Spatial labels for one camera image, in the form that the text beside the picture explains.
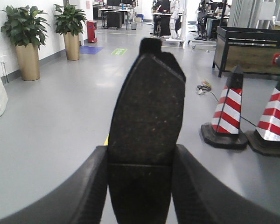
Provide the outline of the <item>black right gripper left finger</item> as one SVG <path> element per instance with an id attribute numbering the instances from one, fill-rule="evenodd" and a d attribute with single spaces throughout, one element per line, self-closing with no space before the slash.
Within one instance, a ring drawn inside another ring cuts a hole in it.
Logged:
<path id="1" fill-rule="evenodd" d="M 107 190 L 107 147 L 97 146 L 65 182 L 0 224 L 98 224 Z"/>

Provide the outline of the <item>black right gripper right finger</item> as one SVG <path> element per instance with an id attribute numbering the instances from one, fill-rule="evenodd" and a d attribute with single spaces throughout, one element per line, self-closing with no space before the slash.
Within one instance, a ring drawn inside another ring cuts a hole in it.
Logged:
<path id="1" fill-rule="evenodd" d="M 183 145 L 174 152 L 172 197 L 180 224 L 280 224 L 211 174 Z"/>

